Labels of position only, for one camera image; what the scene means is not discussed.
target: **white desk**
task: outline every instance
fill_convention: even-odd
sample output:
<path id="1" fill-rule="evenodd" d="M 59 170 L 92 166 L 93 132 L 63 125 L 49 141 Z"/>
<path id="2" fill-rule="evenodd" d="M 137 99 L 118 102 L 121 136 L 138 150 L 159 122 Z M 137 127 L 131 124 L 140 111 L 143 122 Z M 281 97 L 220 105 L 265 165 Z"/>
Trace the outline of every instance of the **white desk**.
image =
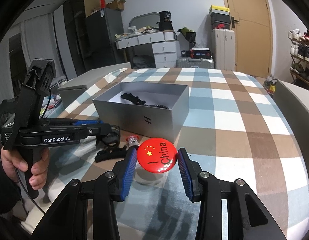
<path id="1" fill-rule="evenodd" d="M 126 38 L 116 41 L 116 46 L 117 49 L 125 49 L 147 43 L 152 43 L 156 68 L 176 67 L 176 60 L 181 57 L 181 50 L 174 31 L 146 33 Z"/>

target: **black sleeve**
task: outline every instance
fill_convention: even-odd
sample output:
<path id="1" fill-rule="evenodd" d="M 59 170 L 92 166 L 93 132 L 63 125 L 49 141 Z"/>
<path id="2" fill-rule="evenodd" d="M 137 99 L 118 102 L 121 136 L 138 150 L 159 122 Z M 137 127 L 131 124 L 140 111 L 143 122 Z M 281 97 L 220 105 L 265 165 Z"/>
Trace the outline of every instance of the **black sleeve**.
<path id="1" fill-rule="evenodd" d="M 0 162 L 0 214 L 12 210 L 20 200 L 19 187 L 6 175 Z"/>

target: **refrigerator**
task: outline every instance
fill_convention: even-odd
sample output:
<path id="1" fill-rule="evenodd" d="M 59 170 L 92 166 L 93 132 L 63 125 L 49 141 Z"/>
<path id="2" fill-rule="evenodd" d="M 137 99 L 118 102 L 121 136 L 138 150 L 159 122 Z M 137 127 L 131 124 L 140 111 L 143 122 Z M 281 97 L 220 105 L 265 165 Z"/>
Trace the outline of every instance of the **refrigerator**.
<path id="1" fill-rule="evenodd" d="M 94 68 L 125 62 L 124 51 L 115 44 L 115 35 L 124 33 L 120 11 L 101 9 L 86 18 L 86 26 Z"/>
<path id="2" fill-rule="evenodd" d="M 234 31 L 213 29 L 211 39 L 215 69 L 235 71 Z"/>

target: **wooden door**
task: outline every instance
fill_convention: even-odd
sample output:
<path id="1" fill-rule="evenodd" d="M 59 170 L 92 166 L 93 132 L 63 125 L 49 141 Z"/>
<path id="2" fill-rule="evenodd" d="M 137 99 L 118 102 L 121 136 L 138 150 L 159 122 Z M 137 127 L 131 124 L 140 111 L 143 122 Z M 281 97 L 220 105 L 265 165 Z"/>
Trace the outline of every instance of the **wooden door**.
<path id="1" fill-rule="evenodd" d="M 266 78 L 272 61 L 272 25 L 267 0 L 225 0 L 234 20 L 236 70 Z"/>

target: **human hand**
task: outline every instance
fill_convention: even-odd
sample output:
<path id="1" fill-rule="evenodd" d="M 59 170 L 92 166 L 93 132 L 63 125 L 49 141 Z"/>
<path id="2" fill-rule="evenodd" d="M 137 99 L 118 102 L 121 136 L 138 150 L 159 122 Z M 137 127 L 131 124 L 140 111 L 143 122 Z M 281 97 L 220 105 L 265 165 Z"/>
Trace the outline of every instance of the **human hand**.
<path id="1" fill-rule="evenodd" d="M 28 170 L 28 164 L 16 149 L 5 151 L 2 147 L 1 162 L 5 173 L 14 182 L 18 182 L 15 167 L 23 172 Z M 41 189 L 46 184 L 48 165 L 49 149 L 45 148 L 41 150 L 41 160 L 34 163 L 31 168 L 32 177 L 29 179 L 29 183 L 33 190 Z"/>

